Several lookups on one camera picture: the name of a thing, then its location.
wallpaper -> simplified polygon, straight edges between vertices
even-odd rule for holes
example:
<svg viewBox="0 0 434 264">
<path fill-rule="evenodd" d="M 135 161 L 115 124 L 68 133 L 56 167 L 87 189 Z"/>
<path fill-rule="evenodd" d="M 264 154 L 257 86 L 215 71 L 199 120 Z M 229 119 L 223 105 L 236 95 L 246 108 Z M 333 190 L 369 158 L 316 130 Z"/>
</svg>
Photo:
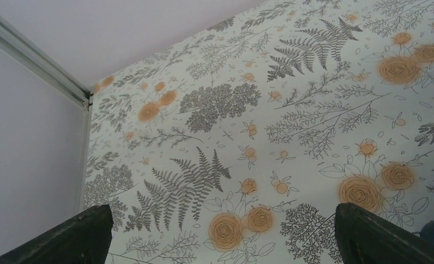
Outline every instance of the wallpaper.
<svg viewBox="0 0 434 264">
<path fill-rule="evenodd" d="M 434 219 L 434 0 L 272 0 L 95 87 L 107 263 L 341 263 L 353 202 Z"/>
</svg>

orange berry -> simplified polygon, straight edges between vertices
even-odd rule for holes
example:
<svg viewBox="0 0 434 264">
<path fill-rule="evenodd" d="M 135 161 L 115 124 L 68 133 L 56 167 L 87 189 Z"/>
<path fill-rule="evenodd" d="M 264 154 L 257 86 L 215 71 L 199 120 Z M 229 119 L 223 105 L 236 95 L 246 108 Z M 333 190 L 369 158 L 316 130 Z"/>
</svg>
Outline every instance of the orange berry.
<svg viewBox="0 0 434 264">
<path fill-rule="evenodd" d="M 277 186 L 277 192 L 279 194 L 284 194 L 288 191 L 288 185 L 286 183 L 280 183 Z"/>
<path fill-rule="evenodd" d="M 244 156 L 251 157 L 256 153 L 256 150 L 252 147 L 248 148 L 246 151 L 244 151 Z"/>
</svg>

white wall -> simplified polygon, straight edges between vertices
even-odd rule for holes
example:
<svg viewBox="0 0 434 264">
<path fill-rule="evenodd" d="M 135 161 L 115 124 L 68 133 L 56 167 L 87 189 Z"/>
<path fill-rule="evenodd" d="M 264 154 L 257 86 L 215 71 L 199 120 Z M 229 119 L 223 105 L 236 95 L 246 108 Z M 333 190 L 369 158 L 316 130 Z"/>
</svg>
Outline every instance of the white wall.
<svg viewBox="0 0 434 264">
<path fill-rule="evenodd" d="M 86 87 L 263 0 L 0 0 L 0 15 Z"/>
<path fill-rule="evenodd" d="M 85 116 L 0 49 L 0 255 L 77 214 Z"/>
</svg>

metal trim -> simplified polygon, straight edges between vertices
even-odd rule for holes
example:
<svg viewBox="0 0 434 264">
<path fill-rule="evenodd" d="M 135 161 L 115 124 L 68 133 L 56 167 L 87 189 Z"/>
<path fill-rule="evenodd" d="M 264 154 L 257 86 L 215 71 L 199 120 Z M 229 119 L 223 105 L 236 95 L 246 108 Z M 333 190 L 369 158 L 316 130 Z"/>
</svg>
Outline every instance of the metal trim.
<svg viewBox="0 0 434 264">
<path fill-rule="evenodd" d="M 88 110 L 90 92 L 32 42 L 0 17 L 0 48 Z"/>
</svg>

botanical print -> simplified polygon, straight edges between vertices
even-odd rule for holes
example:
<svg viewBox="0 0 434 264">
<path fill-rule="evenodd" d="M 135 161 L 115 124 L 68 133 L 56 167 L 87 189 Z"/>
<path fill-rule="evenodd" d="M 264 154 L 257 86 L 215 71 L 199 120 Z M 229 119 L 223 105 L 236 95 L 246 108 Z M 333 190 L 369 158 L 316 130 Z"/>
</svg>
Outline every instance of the botanical print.
<svg viewBox="0 0 434 264">
<path fill-rule="evenodd" d="M 434 0 L 269 0 L 93 87 L 107 264 L 341 263 L 355 203 L 434 220 Z"/>
</svg>

